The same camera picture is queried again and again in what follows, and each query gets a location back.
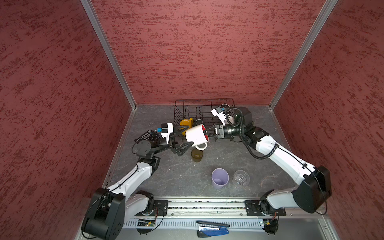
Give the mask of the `white mug red inside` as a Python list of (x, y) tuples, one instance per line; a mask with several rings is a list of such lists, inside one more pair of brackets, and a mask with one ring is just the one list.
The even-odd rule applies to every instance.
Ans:
[(208, 147), (209, 136), (205, 133), (203, 124), (192, 127), (186, 130), (186, 139), (188, 142), (193, 142), (193, 147), (197, 150), (204, 151)]

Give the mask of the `black mug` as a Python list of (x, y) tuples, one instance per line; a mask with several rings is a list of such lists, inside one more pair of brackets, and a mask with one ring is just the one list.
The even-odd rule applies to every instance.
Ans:
[(220, 108), (222, 108), (222, 109), (226, 109), (226, 108), (230, 108), (230, 106), (227, 105), (227, 104), (222, 104), (222, 105), (220, 105)]

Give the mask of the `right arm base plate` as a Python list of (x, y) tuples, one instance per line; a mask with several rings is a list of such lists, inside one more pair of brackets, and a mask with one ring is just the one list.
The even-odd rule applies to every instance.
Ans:
[(274, 209), (266, 200), (262, 201), (252, 201), (246, 200), (245, 210), (247, 216), (256, 216), (256, 217), (280, 217), (286, 216), (286, 211), (283, 208)]

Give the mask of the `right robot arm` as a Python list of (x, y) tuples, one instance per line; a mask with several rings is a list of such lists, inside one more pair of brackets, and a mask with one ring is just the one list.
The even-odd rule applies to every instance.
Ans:
[(211, 113), (221, 121), (213, 126), (216, 139), (238, 136), (252, 157), (271, 160), (296, 183), (294, 188), (265, 193), (259, 202), (263, 215), (271, 216), (282, 208), (300, 208), (310, 214), (321, 213), (319, 208), (327, 205), (332, 195), (330, 171), (327, 168), (315, 167), (281, 146), (269, 133), (254, 125), (252, 114), (245, 107), (223, 104), (212, 109)]

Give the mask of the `white cup teal outside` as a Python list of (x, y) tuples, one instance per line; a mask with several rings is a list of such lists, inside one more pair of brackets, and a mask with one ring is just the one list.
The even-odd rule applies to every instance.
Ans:
[(202, 119), (196, 119), (195, 121), (195, 125), (198, 126), (198, 125), (202, 125), (204, 122)]

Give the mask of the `tall white faceted mug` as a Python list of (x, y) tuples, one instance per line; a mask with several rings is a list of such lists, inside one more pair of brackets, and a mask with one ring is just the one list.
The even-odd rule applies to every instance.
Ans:
[(231, 124), (234, 124), (235, 121), (234, 121), (234, 118), (232, 116), (228, 116), (228, 121), (231, 123)]

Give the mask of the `olive green glass cup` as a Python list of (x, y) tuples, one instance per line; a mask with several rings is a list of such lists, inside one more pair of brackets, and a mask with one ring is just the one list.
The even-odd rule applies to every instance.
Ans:
[(204, 152), (201, 150), (193, 149), (191, 151), (192, 160), (196, 163), (199, 163), (202, 160), (203, 156), (204, 156)]

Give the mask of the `clear glass cup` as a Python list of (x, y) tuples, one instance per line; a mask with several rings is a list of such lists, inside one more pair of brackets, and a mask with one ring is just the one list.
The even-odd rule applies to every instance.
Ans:
[(236, 186), (246, 187), (250, 184), (250, 176), (243, 170), (238, 170), (234, 173), (233, 183)]

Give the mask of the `yellow mug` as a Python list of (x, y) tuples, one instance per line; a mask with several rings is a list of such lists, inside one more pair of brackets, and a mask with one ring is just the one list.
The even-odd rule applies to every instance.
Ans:
[(180, 126), (187, 126), (190, 128), (192, 128), (194, 124), (194, 119), (193, 118), (190, 118), (190, 119), (183, 119), (180, 121)]

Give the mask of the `lavender cup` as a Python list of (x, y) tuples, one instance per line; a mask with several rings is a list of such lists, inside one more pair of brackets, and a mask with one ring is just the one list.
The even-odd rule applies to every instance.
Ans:
[(230, 177), (226, 170), (222, 168), (217, 168), (213, 170), (211, 179), (213, 188), (216, 190), (220, 190), (228, 184)]

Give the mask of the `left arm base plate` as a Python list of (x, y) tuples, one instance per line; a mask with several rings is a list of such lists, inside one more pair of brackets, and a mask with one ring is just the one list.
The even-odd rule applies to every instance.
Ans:
[(166, 216), (168, 211), (168, 200), (149, 200), (147, 208), (141, 212), (142, 216)]

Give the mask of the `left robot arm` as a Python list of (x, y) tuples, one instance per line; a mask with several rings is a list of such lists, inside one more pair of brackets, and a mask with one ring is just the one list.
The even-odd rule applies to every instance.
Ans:
[(176, 141), (188, 129), (188, 126), (162, 124), (156, 131), (148, 130), (135, 140), (137, 163), (115, 184), (96, 190), (81, 225), (83, 236), (88, 234), (88, 239), (114, 240), (125, 220), (154, 210), (153, 194), (137, 191), (137, 188), (158, 169), (161, 159), (157, 153), (170, 150), (182, 156), (194, 144)]

